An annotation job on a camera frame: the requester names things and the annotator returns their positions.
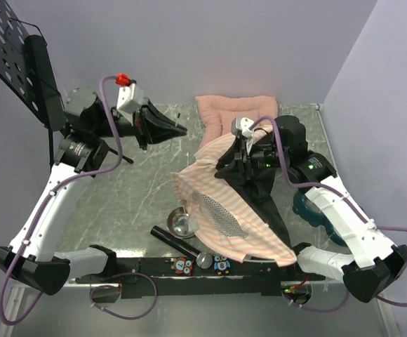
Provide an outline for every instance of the pink cushion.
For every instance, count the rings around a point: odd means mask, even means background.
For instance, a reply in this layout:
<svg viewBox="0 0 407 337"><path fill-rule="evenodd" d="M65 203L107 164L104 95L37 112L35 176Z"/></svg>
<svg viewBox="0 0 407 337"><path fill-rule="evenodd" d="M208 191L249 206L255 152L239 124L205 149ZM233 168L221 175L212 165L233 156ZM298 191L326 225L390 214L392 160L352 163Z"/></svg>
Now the pink cushion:
<svg viewBox="0 0 407 337"><path fill-rule="evenodd" d="M279 106L272 96L252 98L227 98L217 95L197 96L197 109L205 124L199 149L216 138L231 132L235 117L247 117L254 121L262 116L277 117Z"/></svg>

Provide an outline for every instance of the white wall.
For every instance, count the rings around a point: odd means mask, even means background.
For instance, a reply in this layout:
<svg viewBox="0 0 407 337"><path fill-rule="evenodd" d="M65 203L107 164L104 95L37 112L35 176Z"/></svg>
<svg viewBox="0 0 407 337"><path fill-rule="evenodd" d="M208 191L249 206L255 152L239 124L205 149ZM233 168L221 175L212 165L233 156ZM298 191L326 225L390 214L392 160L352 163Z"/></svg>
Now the white wall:
<svg viewBox="0 0 407 337"><path fill-rule="evenodd" d="M380 0L324 102L340 173L377 224L407 227L407 1ZM407 234L388 232L397 244ZM407 271L389 296L407 302ZM407 336L407 309L394 309Z"/></svg>
<svg viewBox="0 0 407 337"><path fill-rule="evenodd" d="M25 223L48 177L48 131L0 80L0 246ZM0 271L0 288L3 279Z"/></svg>
<svg viewBox="0 0 407 337"><path fill-rule="evenodd" d="M320 103L376 0L17 0L67 90L126 72L156 103Z"/></svg>

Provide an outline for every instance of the stainless steel bowl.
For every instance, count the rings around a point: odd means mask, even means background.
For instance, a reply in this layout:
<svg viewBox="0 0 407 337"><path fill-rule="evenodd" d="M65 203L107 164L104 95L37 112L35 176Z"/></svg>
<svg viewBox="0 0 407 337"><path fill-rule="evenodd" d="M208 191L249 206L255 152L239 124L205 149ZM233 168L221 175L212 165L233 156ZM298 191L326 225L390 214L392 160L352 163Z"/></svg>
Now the stainless steel bowl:
<svg viewBox="0 0 407 337"><path fill-rule="evenodd" d="M189 226L189 215L183 207L173 210L168 216L168 230L179 239L188 239L194 236Z"/></svg>

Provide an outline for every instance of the orange and white striped fabric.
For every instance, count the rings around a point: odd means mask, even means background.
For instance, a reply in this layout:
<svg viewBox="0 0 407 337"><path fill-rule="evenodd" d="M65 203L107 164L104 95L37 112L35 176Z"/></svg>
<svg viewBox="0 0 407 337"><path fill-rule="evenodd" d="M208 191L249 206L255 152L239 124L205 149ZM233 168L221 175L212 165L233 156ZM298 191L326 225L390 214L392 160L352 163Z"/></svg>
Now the orange and white striped fabric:
<svg viewBox="0 0 407 337"><path fill-rule="evenodd" d="M272 130L271 126L262 128ZM255 132L254 142L263 136L264 132ZM294 252L225 180L214 178L218 159L233 142L234 136L227 134L202 147L194 164L172 174L175 193L197 225L196 236L216 253L239 262L246 256L255 256L275 260L279 267L292 265L296 262ZM217 205L221 212L215 214L215 208L206 209L209 204ZM226 230L227 219L233 221Z"/></svg>

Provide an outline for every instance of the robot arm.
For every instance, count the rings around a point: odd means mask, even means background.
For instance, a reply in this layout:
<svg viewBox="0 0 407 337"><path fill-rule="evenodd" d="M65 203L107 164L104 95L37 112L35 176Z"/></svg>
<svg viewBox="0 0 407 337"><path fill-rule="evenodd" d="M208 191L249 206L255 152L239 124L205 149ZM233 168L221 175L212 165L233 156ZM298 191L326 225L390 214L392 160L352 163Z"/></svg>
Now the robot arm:
<svg viewBox="0 0 407 337"><path fill-rule="evenodd" d="M187 129L162 115L144 97L136 82L126 79L118 84L122 87L113 118L120 137L135 136L145 149L148 144L186 135ZM53 189L82 172L98 170L109 152L107 143L100 137L111 135L102 102L90 88L74 89L64 113L67 118L62 130L65 139L60 143L48 183L21 231L9 246L0 246L0 268L7 272L23 248L11 277L48 295L57 293L68 279L89 274L111 277L116 271L116 254L105 247L93 245L80 251L55 252L76 202L94 176L77 178L57 192ZM32 235L25 239L40 206L49 196Z"/></svg>
<svg viewBox="0 0 407 337"><path fill-rule="evenodd" d="M292 183L314 183L317 186L299 190L312 201L345 241L351 254L333 253L301 243L294 247L298 264L304 272L317 273L344 282L349 292L363 302L369 302L399 278L407 266L407 246L397 246L379 231L353 200L340 176L321 154L307 149L305 127L296 117L276 119L286 158L286 169ZM261 170L279 167L273 135L269 141L253 145L252 121L235 119L233 146L220 158L216 178L237 171L245 180L253 179ZM341 197L320 187L323 184L337 190Z"/></svg>

